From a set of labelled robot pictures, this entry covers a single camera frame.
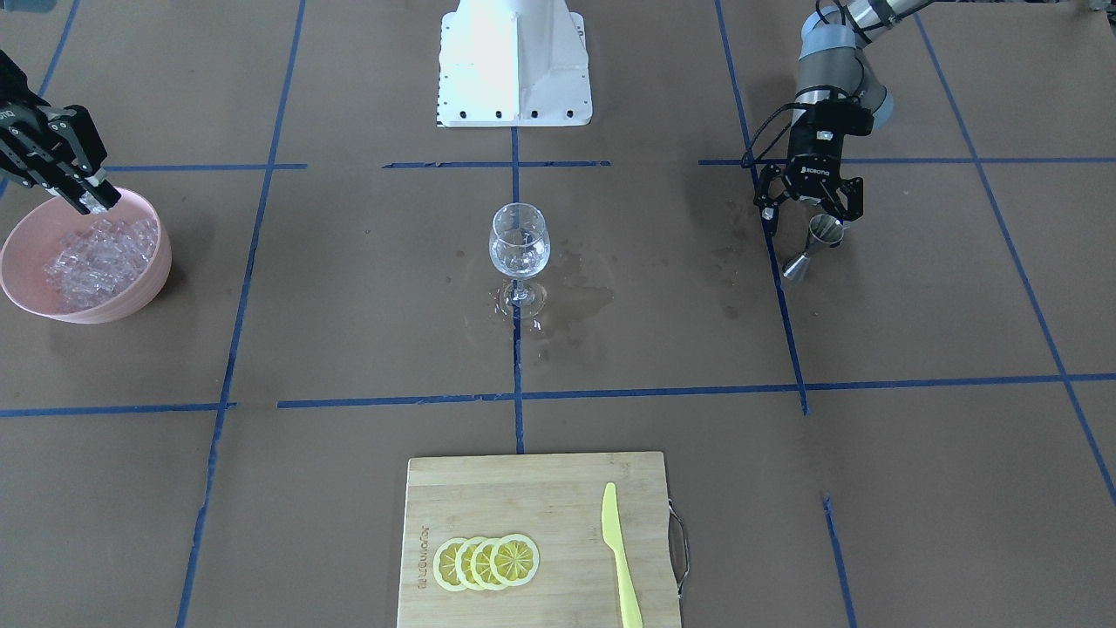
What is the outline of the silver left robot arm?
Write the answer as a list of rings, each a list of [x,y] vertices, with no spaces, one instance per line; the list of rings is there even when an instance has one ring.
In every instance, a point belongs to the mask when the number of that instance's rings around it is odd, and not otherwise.
[[[814,4],[802,25],[792,112],[781,134],[785,166],[760,171],[753,202],[767,236],[775,236],[781,204],[804,202],[826,215],[853,222],[862,218],[864,181],[841,176],[841,148],[848,136],[866,138],[889,120],[895,99],[873,71],[866,48],[929,1],[833,1]]]

